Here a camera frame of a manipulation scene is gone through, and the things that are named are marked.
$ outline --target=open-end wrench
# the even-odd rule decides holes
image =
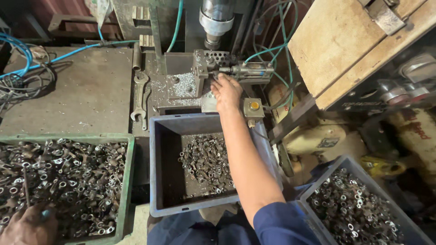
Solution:
[[[136,107],[133,110],[132,114],[130,114],[130,118],[133,121],[136,121],[136,116],[140,115],[141,119],[142,119],[142,130],[147,130],[147,121],[146,121],[146,116],[147,116],[147,112],[143,109],[142,107],[142,102],[143,102],[143,95],[144,95],[144,87],[145,84],[148,82],[150,78],[147,75],[144,75],[144,78],[139,79],[137,76],[134,77],[134,81],[136,83],[136,89],[137,89],[137,93],[136,93]]]

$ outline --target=blue pneumatic hose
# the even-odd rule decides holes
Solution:
[[[180,0],[179,1],[179,13],[177,14],[176,29],[174,30],[173,40],[171,41],[171,44],[170,44],[167,52],[171,52],[171,49],[173,49],[173,46],[176,43],[177,35],[179,34],[180,21],[182,19],[182,12],[183,12],[183,0]]]

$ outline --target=pile of metal parts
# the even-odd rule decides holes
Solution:
[[[178,161],[183,164],[182,167],[188,171],[192,180],[208,184],[208,190],[201,196],[221,194],[235,188],[223,138],[196,136],[193,143],[180,152]]]
[[[310,206],[339,245],[396,245],[404,240],[387,206],[342,168],[308,198]]]
[[[126,147],[67,139],[0,146],[0,225],[28,198],[30,205],[55,204],[59,239],[114,232]]]

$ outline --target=metal hinge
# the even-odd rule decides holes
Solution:
[[[357,0],[362,4],[369,17],[389,36],[406,24],[392,10],[398,0]]]

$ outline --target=hand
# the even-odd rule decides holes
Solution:
[[[220,114],[239,110],[242,87],[234,78],[224,73],[218,74],[218,81],[211,84],[211,90],[217,99],[217,111]]]
[[[0,244],[52,245],[56,238],[58,221],[54,209],[50,209],[48,219],[41,222],[41,212],[44,209],[46,209],[44,204],[37,204],[15,213],[0,235]]]

